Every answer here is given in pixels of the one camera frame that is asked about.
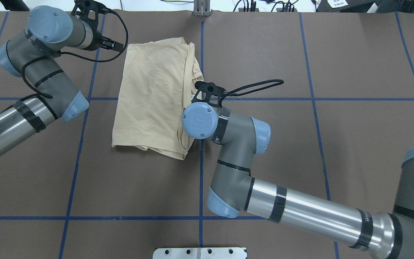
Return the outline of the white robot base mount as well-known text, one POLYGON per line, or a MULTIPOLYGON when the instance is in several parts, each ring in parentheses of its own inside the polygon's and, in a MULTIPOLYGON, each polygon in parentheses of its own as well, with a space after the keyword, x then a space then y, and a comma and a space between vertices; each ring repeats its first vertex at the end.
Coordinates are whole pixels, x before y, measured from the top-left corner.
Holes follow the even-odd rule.
POLYGON ((242 247, 184 247, 161 248, 153 252, 153 259, 247 259, 242 247))

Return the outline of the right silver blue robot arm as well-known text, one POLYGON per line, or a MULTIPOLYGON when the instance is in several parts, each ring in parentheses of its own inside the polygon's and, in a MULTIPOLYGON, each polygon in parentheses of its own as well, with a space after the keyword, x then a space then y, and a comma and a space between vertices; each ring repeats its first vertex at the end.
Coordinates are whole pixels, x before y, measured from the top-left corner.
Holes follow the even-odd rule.
POLYGON ((227 97, 283 84, 266 80, 226 91, 198 81, 184 111, 190 136, 220 145, 206 205, 237 218, 269 222, 324 236, 375 259, 414 259, 414 147, 401 167, 389 160, 414 139, 414 101, 270 101, 268 123, 232 112, 227 97))

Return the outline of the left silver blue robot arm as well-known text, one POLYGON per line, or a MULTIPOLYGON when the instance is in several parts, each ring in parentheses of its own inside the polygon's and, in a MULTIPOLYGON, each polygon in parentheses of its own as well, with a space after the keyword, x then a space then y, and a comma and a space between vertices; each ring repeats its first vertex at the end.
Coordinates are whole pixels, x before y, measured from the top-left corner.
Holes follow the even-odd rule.
POLYGON ((102 35, 99 14, 117 12, 94 0, 76 0, 70 14, 56 7, 33 8, 24 30, 0 48, 0 66, 23 79, 33 91, 0 113, 0 156, 57 119, 70 121, 89 108, 89 101, 61 69, 56 58, 79 54, 64 47, 125 51, 127 44, 102 35))

